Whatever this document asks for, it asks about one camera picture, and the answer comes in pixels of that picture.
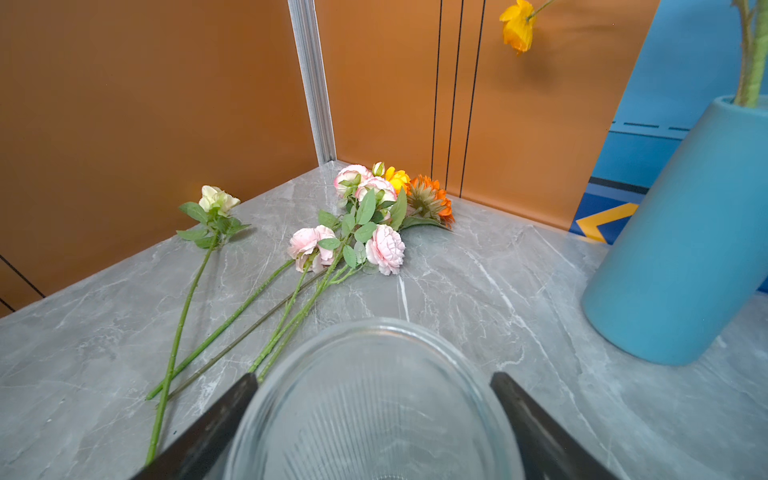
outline yellow arrow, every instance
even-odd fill
[[[600,233],[600,230],[598,230],[598,226],[605,225],[606,223],[620,220],[622,218],[631,217],[636,211],[636,204],[619,205],[618,207],[611,208],[605,212],[600,212],[599,214],[590,215],[589,217],[576,220],[576,224],[579,226],[579,228],[581,228],[581,231],[584,232],[586,237],[589,237],[592,240],[597,240],[598,242],[607,243],[603,237],[603,234]]]

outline glass rim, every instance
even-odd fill
[[[286,384],[290,387],[297,380],[290,373],[301,363],[311,360],[316,354],[322,354],[329,346],[345,342],[350,336],[361,333],[375,335],[389,333],[404,336],[422,343],[434,354],[443,357],[464,382],[462,387],[468,387],[472,405],[478,410],[479,416],[485,419],[483,429],[496,441],[492,443],[494,458],[506,459],[509,471],[499,473],[508,474],[503,478],[524,478],[515,435],[501,403],[491,389],[490,379],[485,379],[479,369],[460,350],[433,331],[399,319],[371,317],[332,325],[308,339],[278,363],[264,384],[259,386],[237,427],[224,470],[225,480],[236,478],[235,467],[240,457],[240,450],[247,440],[246,435],[252,435],[254,424],[261,420],[259,415],[263,408],[271,410],[271,407],[280,400],[277,394],[283,390],[281,387],[285,387]]]

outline orange flower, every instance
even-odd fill
[[[448,228],[456,222],[451,200],[445,196],[445,190],[440,188],[439,181],[419,175],[415,180],[411,180],[411,187],[406,192],[410,214],[431,218]]]

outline blue wall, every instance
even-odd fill
[[[583,234],[577,220],[639,204],[712,99],[736,93],[740,63],[739,13],[729,0],[661,0],[571,231]],[[599,225],[604,241],[628,220]],[[760,288],[768,292],[768,280]]]

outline metal frame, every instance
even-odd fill
[[[322,165],[336,159],[333,122],[328,102],[326,71],[317,27],[314,0],[288,0],[293,37],[299,54],[301,78],[304,82],[306,106],[310,113],[312,136],[315,139],[317,163]]]

